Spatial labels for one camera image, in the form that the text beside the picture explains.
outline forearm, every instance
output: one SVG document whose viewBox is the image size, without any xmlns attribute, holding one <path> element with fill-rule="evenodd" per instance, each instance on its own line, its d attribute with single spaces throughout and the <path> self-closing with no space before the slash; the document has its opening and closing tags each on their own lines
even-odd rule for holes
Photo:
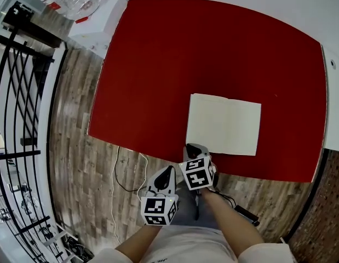
<svg viewBox="0 0 339 263">
<path fill-rule="evenodd" d="M 116 250 L 123 253 L 133 263 L 138 263 L 161 228 L 161 226 L 146 225 L 120 244 Z"/>
<path fill-rule="evenodd" d="M 206 188 L 201 192 L 236 256 L 239 256 L 252 245 L 264 242 L 257 229 L 231 208 L 221 196 Z"/>
</svg>

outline person's leg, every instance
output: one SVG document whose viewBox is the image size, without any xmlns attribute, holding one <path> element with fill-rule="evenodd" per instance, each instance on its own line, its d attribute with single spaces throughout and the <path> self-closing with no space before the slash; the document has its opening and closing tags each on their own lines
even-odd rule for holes
<svg viewBox="0 0 339 263">
<path fill-rule="evenodd" d="M 197 205 L 194 192 L 188 189 L 185 181 L 182 181 L 177 185 L 175 193 L 179 196 L 179 209 L 174 215 L 171 225 L 195 226 Z"/>
<path fill-rule="evenodd" d="M 209 206 L 203 200 L 202 196 L 198 197 L 198 211 L 199 217 L 198 220 L 195 222 L 196 226 L 219 230 L 218 224 L 215 221 L 213 213 L 211 212 Z"/>
</svg>

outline blank page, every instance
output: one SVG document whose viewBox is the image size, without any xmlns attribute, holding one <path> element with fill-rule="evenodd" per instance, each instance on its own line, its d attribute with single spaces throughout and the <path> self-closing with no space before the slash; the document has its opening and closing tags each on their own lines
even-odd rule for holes
<svg viewBox="0 0 339 263">
<path fill-rule="evenodd" d="M 260 119 L 261 104 L 192 94 L 186 143 L 212 153 L 255 156 Z"/>
</svg>

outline red tabletop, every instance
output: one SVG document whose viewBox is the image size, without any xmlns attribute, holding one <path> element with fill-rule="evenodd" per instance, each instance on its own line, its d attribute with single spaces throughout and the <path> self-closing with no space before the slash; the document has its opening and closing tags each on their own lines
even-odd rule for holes
<svg viewBox="0 0 339 263">
<path fill-rule="evenodd" d="M 105 59 L 89 134 L 182 162 L 193 93 L 262 104 L 256 156 L 213 154 L 219 172 L 312 180 L 326 116 L 317 41 L 229 4 L 130 0 Z"/>
</svg>

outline round hole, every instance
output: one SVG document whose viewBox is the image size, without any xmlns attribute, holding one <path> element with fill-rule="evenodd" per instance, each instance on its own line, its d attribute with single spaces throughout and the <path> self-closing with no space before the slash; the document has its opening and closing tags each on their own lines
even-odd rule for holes
<svg viewBox="0 0 339 263">
<path fill-rule="evenodd" d="M 335 62 L 334 62 L 333 59 L 331 60 L 331 65 L 332 65 L 332 68 L 333 68 L 333 69 L 336 69 L 336 64 L 335 64 Z"/>
</svg>

